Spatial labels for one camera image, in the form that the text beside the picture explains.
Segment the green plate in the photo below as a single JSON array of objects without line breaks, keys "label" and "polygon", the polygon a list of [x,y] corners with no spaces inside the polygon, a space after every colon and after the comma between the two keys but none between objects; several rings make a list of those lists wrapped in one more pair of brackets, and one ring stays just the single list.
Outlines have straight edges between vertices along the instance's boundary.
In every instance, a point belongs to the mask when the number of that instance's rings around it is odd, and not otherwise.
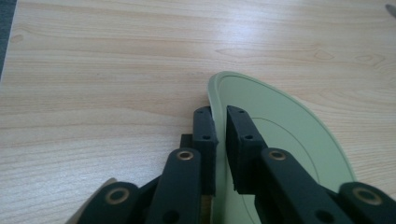
[{"label": "green plate", "polygon": [[285,92],[253,77],[226,71],[209,79],[207,94],[219,141],[212,224],[261,224],[254,197],[233,190],[225,148],[229,105],[247,111],[266,144],[287,150],[321,186],[337,191],[342,184],[356,179],[344,150],[329,129]]}]

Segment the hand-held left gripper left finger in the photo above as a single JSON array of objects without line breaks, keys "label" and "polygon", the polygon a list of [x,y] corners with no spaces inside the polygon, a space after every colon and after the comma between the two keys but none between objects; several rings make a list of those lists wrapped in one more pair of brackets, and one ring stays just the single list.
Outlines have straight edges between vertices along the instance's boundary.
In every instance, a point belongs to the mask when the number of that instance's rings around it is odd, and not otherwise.
[{"label": "hand-held left gripper left finger", "polygon": [[216,195],[216,158],[218,138],[210,106],[193,112],[192,133],[181,135],[180,146],[190,147],[201,154],[203,195]]}]

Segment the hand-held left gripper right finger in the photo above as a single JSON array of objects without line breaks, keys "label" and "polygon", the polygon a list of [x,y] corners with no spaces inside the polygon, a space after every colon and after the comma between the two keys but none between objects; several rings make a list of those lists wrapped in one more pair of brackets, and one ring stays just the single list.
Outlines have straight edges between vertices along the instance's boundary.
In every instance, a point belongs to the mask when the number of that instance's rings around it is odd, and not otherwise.
[{"label": "hand-held left gripper right finger", "polygon": [[256,160],[267,145],[249,113],[239,107],[227,106],[226,153],[233,178],[233,187],[239,194],[254,194]]}]

